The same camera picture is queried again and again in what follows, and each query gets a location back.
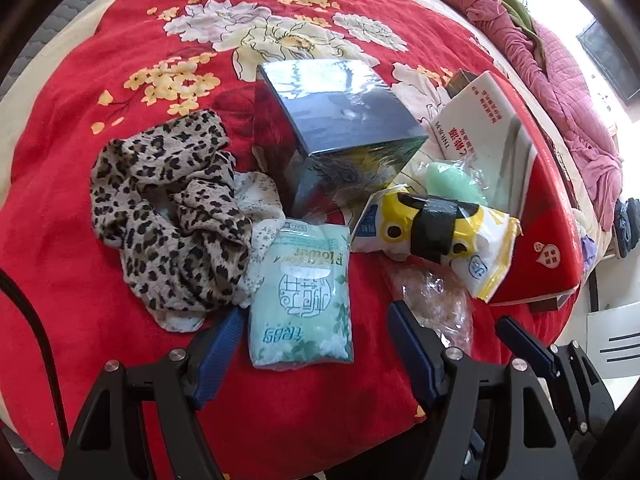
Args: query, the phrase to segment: yellow tissue package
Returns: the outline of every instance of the yellow tissue package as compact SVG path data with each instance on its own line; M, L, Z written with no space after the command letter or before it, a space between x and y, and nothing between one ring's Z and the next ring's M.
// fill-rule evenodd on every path
M489 301L511 267L520 221L476 204L394 186L371 195L351 240L354 253L409 254L446 265L474 298Z

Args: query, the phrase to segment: silver screw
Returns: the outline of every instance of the silver screw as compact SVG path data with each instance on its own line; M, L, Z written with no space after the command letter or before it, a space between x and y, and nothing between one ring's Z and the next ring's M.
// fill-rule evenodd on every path
M462 350L457 346L450 346L444 351L445 355L452 361L460 361L462 359Z
M104 370L107 372L114 372L118 368L120 368L120 361L116 361L116 359L110 359L104 364Z
M175 348L169 352L169 361L182 361L187 355L184 348Z
M527 368L529 368L527 362L524 359L520 359L519 357L516 357L513 361L511 361L511 366L513 366L519 372L523 372Z

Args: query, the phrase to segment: blue box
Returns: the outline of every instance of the blue box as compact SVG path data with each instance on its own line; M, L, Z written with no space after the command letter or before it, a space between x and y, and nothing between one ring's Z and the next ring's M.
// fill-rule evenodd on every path
M360 60L258 67L254 143L292 218L364 204L391 183L427 136Z

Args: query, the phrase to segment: beige bed sheet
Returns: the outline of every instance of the beige bed sheet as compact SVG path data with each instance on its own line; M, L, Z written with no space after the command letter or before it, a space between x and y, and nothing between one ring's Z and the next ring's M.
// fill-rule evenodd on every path
M4 203L9 189L9 172L15 143L27 123L31 107L40 92L40 89L65 56L74 47L78 46L78 44L93 35L102 15L113 1L114 0L96 0L76 16L76 18L53 40L51 40L31 61L22 75L16 80L2 102L0 102L0 118L2 119L4 126L2 134L0 135L0 205ZM542 106L526 88L509 62L480 30L473 27L463 16L440 0L413 1L427 7L428 9L435 10L436 12L447 16L463 25L463 27L468 28L468 30L471 30L476 35L482 46L484 46L491 56L506 70L511 83L523 96L527 105L529 105L530 110L535 115L540 125L549 134L558 149L564 166L566 167L571 181L574 184L576 198L578 199L580 209L586 218L586 225L584 225L584 227L588 235L596 241L599 260L604 256L607 246L609 245L611 234L610 232L603 232L600 229L600 225L598 224L598 220L593 211L593 205L589 200L584 182L582 181L580 174L578 173L578 169L576 168L555 124L553 124ZM15 430L1 394L0 418L5 421L9 427Z

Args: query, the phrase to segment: leopard print scarf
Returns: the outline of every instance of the leopard print scarf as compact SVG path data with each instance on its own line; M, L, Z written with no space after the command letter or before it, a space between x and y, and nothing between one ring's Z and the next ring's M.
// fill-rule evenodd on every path
M220 117L203 110L112 140L92 170L94 231L120 250L125 282L167 330L196 330L229 303L249 261L252 222L227 144Z

